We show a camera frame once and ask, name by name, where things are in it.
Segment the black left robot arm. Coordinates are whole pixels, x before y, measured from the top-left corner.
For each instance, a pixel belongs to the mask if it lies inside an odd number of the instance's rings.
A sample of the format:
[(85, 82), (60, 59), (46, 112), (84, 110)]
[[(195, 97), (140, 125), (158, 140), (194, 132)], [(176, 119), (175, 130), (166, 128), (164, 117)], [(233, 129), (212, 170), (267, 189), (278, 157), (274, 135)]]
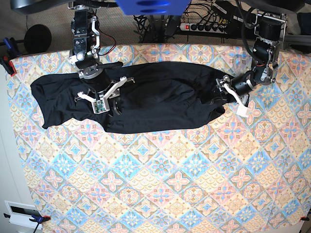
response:
[[(231, 32), (241, 30), (243, 45), (252, 57), (250, 71), (237, 78), (225, 75), (217, 79), (217, 87), (221, 92), (231, 94), (237, 104), (237, 115), (248, 117), (250, 109), (249, 92), (256, 85), (269, 85), (275, 82), (278, 70), (278, 56), (283, 44), (303, 50), (311, 48), (311, 15), (300, 13), (306, 0), (247, 0), (250, 9), (244, 11), (241, 1), (236, 4), (226, 0), (217, 0), (214, 10), (220, 18), (228, 21)], [(287, 15), (296, 13), (301, 27), (300, 35), (286, 34)]]

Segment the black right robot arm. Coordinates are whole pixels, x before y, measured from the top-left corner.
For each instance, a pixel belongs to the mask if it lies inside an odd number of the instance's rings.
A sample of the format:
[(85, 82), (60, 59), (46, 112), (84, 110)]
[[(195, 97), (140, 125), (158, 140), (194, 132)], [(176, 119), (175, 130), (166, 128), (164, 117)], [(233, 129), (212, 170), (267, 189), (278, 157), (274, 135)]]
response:
[(110, 112), (122, 114), (121, 87), (133, 78), (122, 75), (111, 78), (109, 72), (122, 68), (122, 62), (103, 64), (100, 61), (100, 24), (96, 10), (112, 7), (104, 1), (71, 0), (69, 8), (74, 10), (71, 22), (73, 49), (69, 62), (77, 72), (73, 80), (67, 80), (59, 90), (61, 102), (88, 101), (93, 113), (99, 115)]

